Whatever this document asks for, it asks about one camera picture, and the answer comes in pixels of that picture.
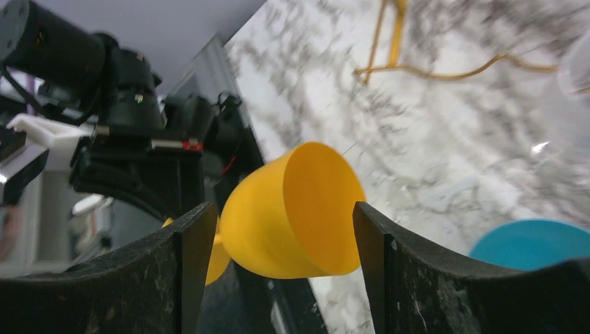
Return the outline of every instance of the cable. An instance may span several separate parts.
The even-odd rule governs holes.
[[[425,79],[453,81],[453,80],[465,79],[468,77],[472,77],[476,74],[482,73],[484,70],[488,69],[488,67],[490,67],[492,64],[494,64],[495,62],[497,62],[501,59],[508,59],[512,63],[512,65],[514,65],[516,67],[525,68],[526,70],[529,70],[529,71],[554,72],[555,70],[557,70],[557,66],[544,66],[544,65],[531,64],[531,63],[522,61],[522,60],[516,58],[515,56],[512,56],[511,54],[498,54],[498,55],[494,56],[492,59],[490,59],[483,66],[481,66],[473,71],[459,73],[459,74],[438,74],[438,73],[426,72],[426,71],[421,70],[415,66],[407,65],[407,64],[364,68],[364,69],[360,69],[360,70],[355,70],[354,74],[359,75],[359,74],[362,74],[365,72],[384,72],[384,71],[388,71],[388,70],[403,70],[403,71],[410,72],[416,76],[419,76],[419,77],[422,77]]]
[[[356,75],[360,75],[362,73],[367,73],[367,76],[365,77],[365,80],[364,80],[365,83],[368,82],[369,75],[371,73],[383,72],[383,71],[388,71],[388,70],[403,70],[406,72],[410,72],[411,74],[414,74],[416,76],[419,76],[419,77],[422,77],[425,79],[432,79],[432,80],[442,80],[442,81],[461,80],[461,79],[472,77],[476,74],[483,72],[488,67],[490,67],[492,64],[494,64],[495,62],[497,62],[501,59],[507,59],[512,63],[512,65],[514,65],[516,67],[521,67],[526,70],[535,71],[535,72],[554,72],[558,68],[557,66],[553,66],[553,65],[547,66],[547,65],[537,65],[537,64],[533,64],[533,63],[528,63],[528,62],[523,61],[523,60],[519,59],[518,57],[511,55],[511,54],[498,54],[498,55],[494,56],[492,59],[490,59],[483,66],[481,66],[473,71],[469,71],[469,72],[465,72],[465,73],[458,73],[458,74],[431,73],[431,72],[426,72],[424,70],[421,70],[418,67],[415,67],[412,65],[397,64],[397,59],[399,58],[399,53],[401,51],[400,46],[401,46],[401,37],[402,37],[402,27],[404,25],[404,18],[406,16],[406,11],[405,11],[406,2],[403,0],[400,1],[401,5],[402,5],[401,8],[398,7],[398,3],[394,1],[394,3],[396,4],[396,7],[398,7],[398,13],[397,13],[396,24],[394,26],[394,35],[393,35],[393,39],[392,39],[390,63],[389,63],[389,65],[386,65],[386,66],[372,67],[373,62],[374,62],[375,53],[376,53],[377,44],[378,44],[378,37],[379,37],[379,34],[381,33],[381,25],[383,23],[383,16],[384,16],[383,12],[385,12],[385,7],[386,7],[385,4],[388,1],[389,0],[383,0],[383,3],[381,5],[381,10],[380,10],[380,13],[379,13],[379,16],[377,19],[377,27],[375,28],[375,34],[374,34],[374,38],[373,38],[371,56],[369,57],[369,66],[366,68],[363,68],[363,69],[354,70],[354,72],[353,72]]]
[[[13,78],[12,75],[10,75],[10,73],[8,72],[8,69],[6,68],[6,66],[0,65],[0,74],[6,78],[6,81],[8,81],[8,83],[10,83],[10,85],[17,91],[17,93],[19,93],[19,95],[22,96],[22,98],[24,99],[24,101],[27,104],[30,104],[31,106],[33,106],[33,108],[35,109],[35,111],[37,111],[37,113],[39,113],[40,115],[49,118],[49,119],[55,119],[59,122],[68,122],[69,118],[67,118],[66,116],[63,115],[49,115],[45,109],[41,106],[41,104],[39,104],[39,102],[37,102],[37,100],[31,95],[29,94],[29,92],[26,91],[26,89],[24,89],[16,80],[15,78]]]
[[[98,96],[99,96],[99,90],[97,90],[94,94],[93,100],[90,102],[90,106],[88,107],[88,110],[85,111],[84,113],[82,113],[82,115],[78,118],[71,118],[71,117],[62,115],[60,113],[48,112],[43,106],[41,106],[41,104],[37,101],[36,98],[34,98],[34,96],[32,96],[28,91],[26,91],[26,89],[24,89],[20,85],[20,83],[18,83],[18,81],[16,81],[15,78],[13,78],[13,76],[9,73],[8,68],[6,68],[6,66],[3,64],[0,65],[0,77],[5,77],[6,81],[8,81],[8,83],[10,83],[10,85],[17,91],[17,93],[19,93],[19,95],[21,95],[21,97],[24,99],[24,101],[27,104],[30,104],[35,109],[35,111],[37,111],[38,114],[40,114],[43,117],[46,117],[50,120],[56,120],[58,122],[76,125],[76,126],[82,125],[85,121],[87,121],[92,116],[95,103],[98,100]]]

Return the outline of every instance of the black cable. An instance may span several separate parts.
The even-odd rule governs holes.
[[[2,74],[2,76],[6,78],[8,83],[10,83],[10,85],[12,85],[12,87],[17,91],[17,93],[19,93],[19,95],[22,96],[24,101],[27,104],[30,104],[35,109],[35,111],[37,111],[37,113],[39,115],[42,115],[42,116],[52,119],[52,120],[57,120],[59,122],[71,124],[71,119],[67,116],[50,115],[49,113],[47,113],[45,111],[45,109],[41,106],[41,104],[39,104],[39,102],[29,92],[27,92],[26,89],[24,89],[20,85],[20,83],[18,83],[15,80],[15,78],[13,78],[12,75],[10,75],[10,73],[8,72],[8,68],[6,68],[5,65],[0,65],[0,74]]]
[[[12,87],[17,91],[17,93],[19,93],[19,95],[22,96],[24,101],[27,104],[30,104],[35,109],[35,111],[37,111],[37,113],[39,115],[42,115],[50,120],[56,120],[58,122],[67,123],[67,124],[71,124],[71,125],[75,125],[75,126],[82,125],[85,121],[87,121],[93,115],[93,111],[94,111],[93,109],[94,109],[96,101],[98,100],[98,97],[100,95],[99,90],[97,90],[94,94],[93,100],[90,102],[90,106],[88,107],[88,110],[84,111],[82,113],[82,115],[78,118],[71,118],[71,117],[65,116],[61,113],[47,112],[47,110],[45,110],[45,108],[43,108],[43,106],[41,106],[41,104],[37,101],[37,99],[34,98],[34,96],[32,96],[29,92],[27,92],[26,89],[24,89],[20,85],[20,83],[18,83],[18,81],[16,81],[15,78],[13,78],[13,76],[9,73],[8,68],[6,68],[5,65],[0,65],[0,77],[5,77],[6,80],[8,81],[8,83],[10,83],[10,85],[12,85]]]

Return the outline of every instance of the clear plastic cup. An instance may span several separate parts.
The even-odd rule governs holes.
[[[590,31],[561,60],[539,107],[554,149],[590,159]]]

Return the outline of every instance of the gray marble veining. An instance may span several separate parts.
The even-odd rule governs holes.
[[[370,204],[404,227],[467,253],[491,228],[542,216],[590,227],[590,168],[548,152],[535,118],[553,74],[499,62],[462,81],[365,67],[379,0],[269,0],[227,45],[267,160],[306,141],[338,150]],[[385,65],[388,10],[376,64]],[[553,65],[590,29],[581,0],[409,0],[402,63],[473,70],[509,52]],[[360,270],[311,280],[331,333],[371,333]]]

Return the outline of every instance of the yellow cable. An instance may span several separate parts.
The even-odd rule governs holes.
[[[381,9],[379,10],[379,17],[377,18],[377,26],[375,27],[375,34],[373,35],[373,45],[371,46],[371,56],[369,56],[369,65],[368,67],[373,66],[373,62],[375,61],[375,55],[377,53],[377,43],[379,42],[379,35],[381,34],[381,26],[383,25],[383,17],[385,17],[385,8],[387,7],[387,0],[383,0],[381,2]],[[371,77],[371,72],[368,72],[365,76],[365,80],[363,82],[365,84],[369,83],[369,78]]]
[[[395,66],[397,64],[397,61],[399,59],[399,52],[401,50],[401,37],[402,37],[402,31],[404,29],[404,18],[405,18],[405,12],[401,12],[401,11],[397,11],[397,16],[395,19],[395,26],[393,28],[393,36],[396,36],[397,38],[393,39],[393,43],[391,43],[391,50],[390,50],[390,55],[389,55],[389,64],[390,66]]]
[[[504,58],[510,60],[512,65],[515,65],[516,67],[522,67],[522,68],[525,68],[526,70],[530,70],[530,71],[554,72],[555,70],[557,70],[557,66],[544,66],[544,65],[531,64],[531,63],[522,61],[522,60],[516,58],[515,56],[512,56],[511,54],[498,54],[494,58],[490,59],[483,66],[481,66],[473,71],[460,73],[460,74],[438,74],[438,73],[426,72],[426,71],[421,70],[415,66],[407,65],[407,64],[363,68],[363,69],[355,70],[354,73],[358,75],[358,74],[365,73],[365,72],[383,72],[383,71],[388,71],[388,70],[403,70],[403,71],[410,72],[412,74],[415,74],[415,75],[425,78],[425,79],[451,81],[451,80],[461,80],[461,79],[468,78],[468,77],[474,76],[476,74],[479,74],[479,73],[483,72],[484,70],[486,70],[488,67],[490,67],[495,62],[499,61],[500,59],[504,59]]]
[[[406,0],[393,1],[395,6],[397,7],[397,18],[396,18],[396,22],[395,22],[395,26],[394,26],[394,35],[393,35],[393,39],[392,39],[392,46],[391,46],[391,52],[390,52],[390,63],[389,63],[389,65],[386,65],[386,66],[373,67],[373,61],[374,61],[374,57],[375,57],[375,53],[376,53],[378,37],[379,37],[379,34],[381,33],[381,25],[383,23],[383,16],[384,16],[383,14],[385,12],[387,1],[389,1],[389,0],[383,0],[383,3],[381,4],[381,11],[379,13],[379,17],[377,20],[377,27],[375,28],[371,56],[369,58],[369,66],[366,68],[354,71],[354,74],[357,74],[357,75],[362,74],[362,73],[367,74],[365,76],[365,80],[364,80],[365,83],[367,83],[369,81],[369,76],[371,73],[383,72],[383,71],[388,71],[388,70],[403,70],[406,72],[410,72],[414,75],[417,75],[419,77],[422,77],[425,79],[432,79],[432,80],[443,80],[443,81],[461,80],[461,79],[468,78],[468,77],[471,77],[471,76],[474,76],[476,74],[483,72],[488,67],[490,67],[492,64],[494,64],[495,62],[497,62],[501,59],[507,59],[512,63],[512,65],[514,65],[516,67],[524,68],[529,71],[554,72],[558,68],[557,66],[553,66],[553,65],[547,66],[547,65],[537,65],[537,64],[533,64],[533,63],[528,63],[526,61],[520,60],[518,57],[513,56],[511,54],[498,54],[498,55],[494,56],[492,59],[490,59],[483,66],[481,66],[473,71],[470,71],[470,72],[458,73],[458,74],[431,73],[431,72],[426,72],[424,70],[421,70],[418,67],[415,67],[412,65],[397,64],[397,60],[399,58],[399,53],[401,51],[400,46],[401,46],[402,30],[404,27],[404,18],[406,16]]]

